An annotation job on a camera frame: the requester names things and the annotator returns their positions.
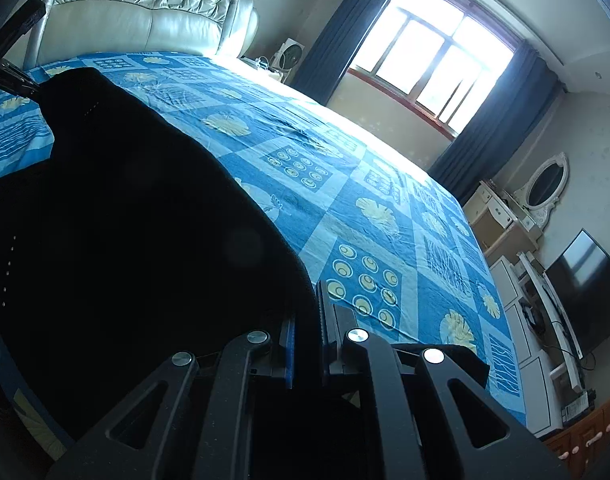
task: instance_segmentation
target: bedsheet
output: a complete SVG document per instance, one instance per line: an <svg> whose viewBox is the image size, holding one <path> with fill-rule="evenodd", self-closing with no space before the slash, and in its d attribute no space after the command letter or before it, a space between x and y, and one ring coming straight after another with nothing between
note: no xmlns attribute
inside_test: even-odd
<svg viewBox="0 0 610 480"><path fill-rule="evenodd" d="M525 423L516 353L492 276L458 202L425 172L236 59L93 54L30 74L41 82L82 66L97 68L210 150L296 250L312 283L325 280L362 327L390 342L470 348L490 364L492 396ZM0 176L45 160L52 143L37 105L0 91ZM1 340L0 381L19 413L53 430L56 455L71 444Z"/></svg>

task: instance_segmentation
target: television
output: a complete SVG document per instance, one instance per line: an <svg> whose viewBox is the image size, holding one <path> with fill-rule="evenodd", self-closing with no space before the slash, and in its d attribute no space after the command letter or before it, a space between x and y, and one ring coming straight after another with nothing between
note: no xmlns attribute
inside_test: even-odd
<svg viewBox="0 0 610 480"><path fill-rule="evenodd" d="M610 256L582 230L544 277L581 359L610 335Z"/></svg>

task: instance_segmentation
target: white knob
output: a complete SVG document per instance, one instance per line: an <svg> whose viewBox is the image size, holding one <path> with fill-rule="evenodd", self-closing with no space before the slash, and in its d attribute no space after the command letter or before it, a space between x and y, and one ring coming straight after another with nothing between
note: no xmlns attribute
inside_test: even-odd
<svg viewBox="0 0 610 480"><path fill-rule="evenodd" d="M592 446L592 444L594 444L597 440L601 440L601 437L603 436L603 431L599 431L594 437L592 437L591 439L589 439L586 442L586 447L590 447Z"/></svg>

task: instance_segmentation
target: silver headboard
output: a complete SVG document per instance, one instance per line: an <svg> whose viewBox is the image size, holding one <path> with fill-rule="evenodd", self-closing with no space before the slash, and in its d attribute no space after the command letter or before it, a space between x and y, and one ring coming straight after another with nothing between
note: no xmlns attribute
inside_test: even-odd
<svg viewBox="0 0 610 480"><path fill-rule="evenodd" d="M239 56L258 28L253 0L44 0L23 68L93 52Z"/></svg>

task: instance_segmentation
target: blue curtain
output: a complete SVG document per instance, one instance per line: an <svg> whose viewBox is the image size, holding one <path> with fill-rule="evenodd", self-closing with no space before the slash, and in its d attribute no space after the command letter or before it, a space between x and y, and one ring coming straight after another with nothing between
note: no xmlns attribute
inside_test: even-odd
<svg viewBox="0 0 610 480"><path fill-rule="evenodd" d="M327 104L390 0L343 0L303 60L291 86Z"/></svg>
<svg viewBox="0 0 610 480"><path fill-rule="evenodd" d="M429 175L463 205L479 180L492 178L550 107L562 84L524 41L461 135Z"/></svg>

